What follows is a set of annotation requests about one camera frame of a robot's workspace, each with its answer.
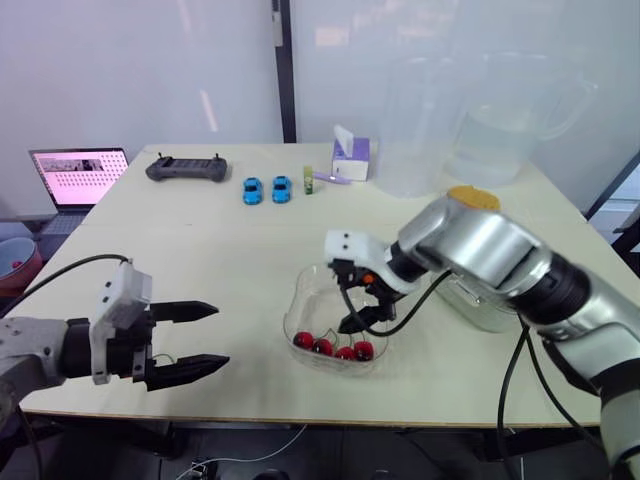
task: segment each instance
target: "blue toy car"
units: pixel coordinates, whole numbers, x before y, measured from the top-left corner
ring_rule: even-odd
[[[262,182],[256,177],[247,178],[244,183],[242,200],[247,205],[257,205],[262,201]]]
[[[287,203],[291,200],[291,180],[284,175],[279,175],[273,179],[273,202]]]

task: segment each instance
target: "plastic container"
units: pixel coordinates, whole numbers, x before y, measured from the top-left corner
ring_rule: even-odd
[[[392,65],[378,154],[371,162],[373,183],[384,192],[409,198],[437,188],[461,109],[459,70],[448,58]]]
[[[30,238],[11,238],[0,242],[1,289],[26,287],[41,269],[42,256]]]
[[[519,327],[516,313],[495,300],[489,301],[456,275],[451,275],[438,288],[438,293],[474,327],[491,333],[503,333]]]
[[[546,55],[500,52],[467,64],[477,80],[465,89],[447,170],[480,187],[511,182],[540,141],[571,128],[597,90],[579,69]]]
[[[357,310],[366,305],[377,304],[377,300],[361,288],[352,288],[349,297]],[[333,272],[325,265],[311,265],[305,268],[298,275],[295,295],[289,311],[284,316],[284,334],[293,356],[305,365],[332,372],[356,375],[370,372],[376,361],[385,353],[388,339],[373,337],[366,332],[353,335],[338,334],[340,321],[348,313]],[[386,322],[385,325],[379,323],[374,328],[383,331]],[[318,340],[329,342],[332,355],[296,346],[294,338],[299,332],[309,332],[314,343]],[[371,344],[373,357],[370,360],[344,360],[335,357],[338,349],[354,348],[357,342]]]

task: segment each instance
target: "small bottle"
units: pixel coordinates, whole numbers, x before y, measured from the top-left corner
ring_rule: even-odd
[[[311,195],[313,193],[313,169],[306,165],[303,169],[304,175],[304,193]]]

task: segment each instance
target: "purple pen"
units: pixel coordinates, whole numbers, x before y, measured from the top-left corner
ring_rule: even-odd
[[[336,175],[329,175],[328,173],[313,172],[313,178],[318,180],[324,180],[325,182],[337,183],[339,185],[350,185],[351,180],[344,177],[338,177]]]

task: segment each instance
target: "laptop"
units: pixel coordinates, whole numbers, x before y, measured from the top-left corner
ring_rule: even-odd
[[[128,167],[122,148],[29,150],[58,214],[42,236],[68,236]]]

